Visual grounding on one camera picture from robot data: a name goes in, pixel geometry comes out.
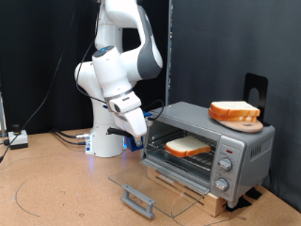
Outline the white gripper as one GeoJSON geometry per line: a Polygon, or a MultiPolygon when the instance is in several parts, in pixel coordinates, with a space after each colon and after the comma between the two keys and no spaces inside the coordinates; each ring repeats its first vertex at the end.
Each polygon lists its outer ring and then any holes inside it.
{"type": "Polygon", "coordinates": [[[140,99],[131,91],[105,100],[109,111],[113,114],[116,126],[135,137],[137,147],[142,146],[142,136],[147,133],[147,125],[140,108],[140,99]]]}

